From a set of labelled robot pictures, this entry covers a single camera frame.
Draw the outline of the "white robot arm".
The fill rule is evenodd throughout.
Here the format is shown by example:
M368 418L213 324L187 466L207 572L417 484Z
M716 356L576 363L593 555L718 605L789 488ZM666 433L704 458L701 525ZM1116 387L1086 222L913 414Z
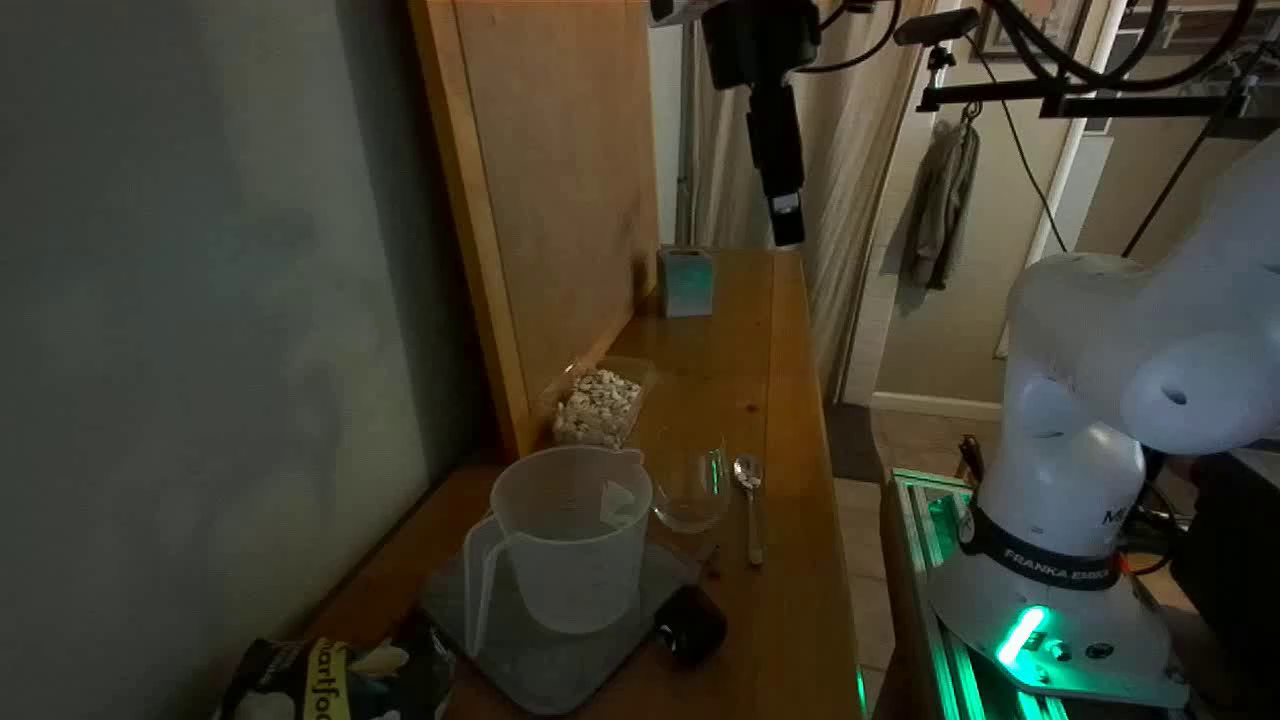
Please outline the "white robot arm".
M746 88L746 144L774 245L803 245L803 158L789 72L813 64L813 0L711 0L701 13L716 88ZM1013 286L1003 438L964 536L959 568L1008 568L1096 590L1119 574L1116 536L1142 484L1142 450L1212 454L1264 438L1280 407L1275 132L1212 188L1170 255L1061 250Z

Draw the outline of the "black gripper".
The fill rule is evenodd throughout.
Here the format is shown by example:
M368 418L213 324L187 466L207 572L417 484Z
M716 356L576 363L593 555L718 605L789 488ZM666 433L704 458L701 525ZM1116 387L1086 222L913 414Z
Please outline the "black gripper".
M718 0L701 16L716 88L781 80L808 64L821 42L813 0Z

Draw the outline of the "robot base plate green light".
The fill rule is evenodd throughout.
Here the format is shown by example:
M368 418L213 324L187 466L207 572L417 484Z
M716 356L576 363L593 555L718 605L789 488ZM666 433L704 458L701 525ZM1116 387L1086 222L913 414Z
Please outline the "robot base plate green light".
M941 623L1027 692L1136 708L1182 708L1170 631L1130 578L1050 589L989 555L929 574Z

